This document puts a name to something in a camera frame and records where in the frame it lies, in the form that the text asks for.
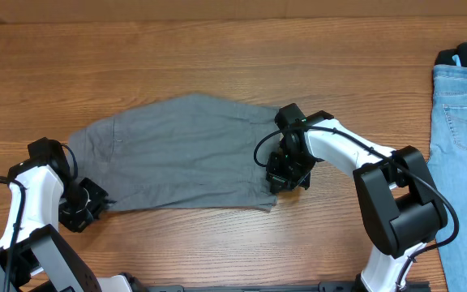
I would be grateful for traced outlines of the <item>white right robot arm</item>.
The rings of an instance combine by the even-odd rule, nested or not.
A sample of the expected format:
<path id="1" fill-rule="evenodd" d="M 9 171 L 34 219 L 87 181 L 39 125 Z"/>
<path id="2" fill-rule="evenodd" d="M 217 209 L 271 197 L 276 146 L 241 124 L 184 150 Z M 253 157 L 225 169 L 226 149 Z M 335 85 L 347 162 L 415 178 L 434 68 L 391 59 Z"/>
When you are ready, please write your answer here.
<path id="1" fill-rule="evenodd" d="M 380 146 L 347 130 L 331 114 L 305 116 L 296 104 L 276 114 L 277 151 L 264 164 L 270 191 L 307 189 L 316 163 L 326 161 L 350 176 L 362 221 L 373 243 L 366 267 L 352 281 L 324 281 L 318 291 L 428 291 L 406 276 L 416 255 L 428 249 L 448 223 L 422 154 L 414 147 Z"/>

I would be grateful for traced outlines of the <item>grey cargo shorts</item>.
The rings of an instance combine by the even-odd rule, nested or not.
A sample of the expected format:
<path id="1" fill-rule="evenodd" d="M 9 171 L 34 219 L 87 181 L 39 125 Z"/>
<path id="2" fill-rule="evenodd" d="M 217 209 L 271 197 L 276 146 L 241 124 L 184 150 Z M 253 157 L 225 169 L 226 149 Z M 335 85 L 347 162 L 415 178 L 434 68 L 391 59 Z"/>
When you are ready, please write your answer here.
<path id="1" fill-rule="evenodd" d="M 277 201 L 262 167 L 278 139 L 276 107 L 191 94 L 103 118 L 71 134 L 79 176 L 114 212 L 255 208 Z"/>

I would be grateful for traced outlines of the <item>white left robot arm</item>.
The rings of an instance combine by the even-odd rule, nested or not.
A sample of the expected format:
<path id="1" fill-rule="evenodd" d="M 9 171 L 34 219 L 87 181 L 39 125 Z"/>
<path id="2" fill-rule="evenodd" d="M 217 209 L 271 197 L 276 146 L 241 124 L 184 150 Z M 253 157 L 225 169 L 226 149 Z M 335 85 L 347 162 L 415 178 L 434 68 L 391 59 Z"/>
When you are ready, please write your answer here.
<path id="1" fill-rule="evenodd" d="M 104 189 L 78 177 L 71 149 L 44 137 L 28 145 L 28 154 L 0 176 L 11 190 L 0 238 L 0 292 L 20 291 L 39 273 L 48 279 L 38 291 L 143 291 L 129 273 L 97 277 L 58 232 L 59 226 L 82 232 L 111 203 Z"/>

